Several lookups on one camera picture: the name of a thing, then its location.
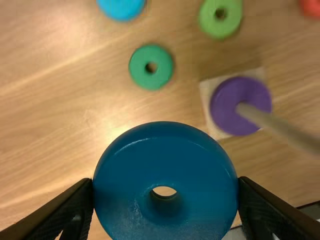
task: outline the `light green ring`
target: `light green ring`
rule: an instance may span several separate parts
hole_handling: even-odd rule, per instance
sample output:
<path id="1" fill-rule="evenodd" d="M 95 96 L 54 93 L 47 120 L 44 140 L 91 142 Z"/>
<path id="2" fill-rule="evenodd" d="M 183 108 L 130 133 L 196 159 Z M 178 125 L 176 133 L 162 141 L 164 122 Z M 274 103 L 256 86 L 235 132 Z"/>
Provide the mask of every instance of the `light green ring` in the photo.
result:
<path id="1" fill-rule="evenodd" d="M 226 9 L 225 19 L 216 18 L 218 9 Z M 201 6 L 198 21 L 204 32 L 216 39 L 224 39 L 238 29 L 242 17 L 242 0 L 206 0 Z"/>

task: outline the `wooden table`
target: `wooden table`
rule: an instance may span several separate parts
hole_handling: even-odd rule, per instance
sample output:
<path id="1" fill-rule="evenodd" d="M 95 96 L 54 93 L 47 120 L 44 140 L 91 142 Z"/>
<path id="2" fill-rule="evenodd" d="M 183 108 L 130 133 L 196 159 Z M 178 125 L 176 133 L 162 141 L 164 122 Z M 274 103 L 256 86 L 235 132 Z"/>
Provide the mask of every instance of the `wooden table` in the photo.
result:
<path id="1" fill-rule="evenodd" d="M 244 0 L 238 33 L 216 41 L 199 30 L 201 3 L 149 0 L 138 19 L 117 23 L 94 0 L 0 0 L 0 230 L 92 177 L 105 148 L 134 126 L 206 131 L 198 84 L 208 77 L 263 66 L 274 112 L 320 134 L 320 21 L 301 16 L 297 1 Z M 129 76 L 146 43 L 174 56 L 160 91 Z M 320 199 L 319 158 L 265 131 L 220 143 L 239 176 L 293 206 Z M 93 216 L 89 239 L 107 238 Z"/>

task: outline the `purple ring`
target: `purple ring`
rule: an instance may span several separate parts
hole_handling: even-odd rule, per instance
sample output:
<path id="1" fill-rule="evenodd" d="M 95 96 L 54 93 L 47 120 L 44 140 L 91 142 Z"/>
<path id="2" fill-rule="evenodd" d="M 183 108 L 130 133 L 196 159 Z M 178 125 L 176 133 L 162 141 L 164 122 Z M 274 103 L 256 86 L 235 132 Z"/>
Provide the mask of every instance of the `purple ring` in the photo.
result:
<path id="1" fill-rule="evenodd" d="M 254 78 L 237 76 L 221 83 L 211 97 L 210 114 L 220 129 L 235 136 L 253 134 L 260 127 L 236 112 L 239 103 L 247 103 L 271 113 L 270 92 L 262 82 Z"/>

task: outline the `blue ring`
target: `blue ring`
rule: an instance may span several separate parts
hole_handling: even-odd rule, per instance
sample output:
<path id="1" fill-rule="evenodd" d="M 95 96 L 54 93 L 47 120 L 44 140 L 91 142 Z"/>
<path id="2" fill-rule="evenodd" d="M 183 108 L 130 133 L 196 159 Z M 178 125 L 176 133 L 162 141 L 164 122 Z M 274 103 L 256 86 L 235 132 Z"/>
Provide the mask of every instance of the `blue ring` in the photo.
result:
<path id="1" fill-rule="evenodd" d="M 128 22 L 142 12 L 145 0 L 97 0 L 97 4 L 108 17 Z"/>
<path id="2" fill-rule="evenodd" d="M 177 193 L 161 198 L 152 191 L 158 186 Z M 93 187 L 96 214 L 114 240 L 221 239 L 238 209 L 237 175 L 225 151 L 177 122 L 119 136 L 99 160 Z"/>

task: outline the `green ring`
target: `green ring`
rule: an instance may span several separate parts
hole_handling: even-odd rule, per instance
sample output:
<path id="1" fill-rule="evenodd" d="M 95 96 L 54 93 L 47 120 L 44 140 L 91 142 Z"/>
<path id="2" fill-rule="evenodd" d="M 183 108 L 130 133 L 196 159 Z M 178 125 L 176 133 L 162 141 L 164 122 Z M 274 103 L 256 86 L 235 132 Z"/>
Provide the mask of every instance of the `green ring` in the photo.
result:
<path id="1" fill-rule="evenodd" d="M 151 73 L 147 64 L 154 63 L 157 68 Z M 174 72 L 171 55 L 158 45 L 146 45 L 138 48 L 129 63 L 130 74 L 136 84 L 148 90 L 158 90 L 168 83 Z"/>
<path id="2" fill-rule="evenodd" d="M 224 19 L 216 18 L 218 9 L 226 10 Z M 217 39 L 224 39 L 238 29 L 242 17 L 242 0 L 206 0 L 200 9 L 199 24 L 207 34 Z"/>

